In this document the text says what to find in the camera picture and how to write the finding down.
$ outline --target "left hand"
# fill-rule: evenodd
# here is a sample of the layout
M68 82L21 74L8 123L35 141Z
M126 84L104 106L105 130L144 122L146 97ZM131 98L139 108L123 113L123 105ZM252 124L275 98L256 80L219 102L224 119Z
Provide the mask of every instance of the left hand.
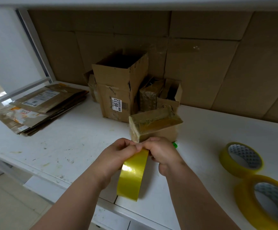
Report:
M141 143L136 144L129 139L120 138L105 148L87 170L99 179L101 188L105 189L113 174L128 158L140 152L141 149Z

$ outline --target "yellow tape roll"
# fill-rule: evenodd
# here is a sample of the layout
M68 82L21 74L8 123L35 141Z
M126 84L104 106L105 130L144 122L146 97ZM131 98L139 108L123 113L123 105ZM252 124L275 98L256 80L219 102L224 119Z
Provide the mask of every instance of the yellow tape roll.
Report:
M243 158L248 164L248 168L239 165L231 156L235 154ZM263 160L260 155L249 146L231 142L221 151L219 156L222 166L232 175L238 178L245 178L247 176L257 173L263 168Z
M235 187L235 200L244 217L257 230L278 229L278 218L270 216L259 203L255 192L260 192L271 199L278 207L278 181L253 175L244 179Z
M141 181L149 151L142 149L126 160L122 166L118 182L117 195L138 200Z

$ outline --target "tile floor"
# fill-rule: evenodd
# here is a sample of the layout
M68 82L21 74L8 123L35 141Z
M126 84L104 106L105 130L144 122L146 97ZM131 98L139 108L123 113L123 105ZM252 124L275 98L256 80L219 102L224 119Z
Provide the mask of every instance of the tile floor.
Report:
M15 167L12 169L16 170L24 181L31 177ZM29 229L51 206L6 174L0 175L0 230ZM101 229L92 223L89 227L89 230Z

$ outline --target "hand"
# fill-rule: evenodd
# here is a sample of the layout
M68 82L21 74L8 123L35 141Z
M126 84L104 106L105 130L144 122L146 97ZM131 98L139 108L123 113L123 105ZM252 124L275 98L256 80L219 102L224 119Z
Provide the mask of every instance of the hand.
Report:
M158 170L163 176L167 175L170 166L177 163L186 164L173 144L165 137L151 137L142 145L151 151L152 160L159 163Z
M129 139L120 138L105 148L87 170L99 179L101 187L104 189L113 174L121 169L123 163L141 149L141 144L136 145Z

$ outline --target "left arm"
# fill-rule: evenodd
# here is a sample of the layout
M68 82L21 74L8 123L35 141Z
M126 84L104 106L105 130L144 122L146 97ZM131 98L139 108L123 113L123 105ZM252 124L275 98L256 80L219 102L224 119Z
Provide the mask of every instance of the left arm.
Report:
M58 201L31 228L88 229L102 189L124 161L142 149L141 144L125 138L116 140L80 175Z

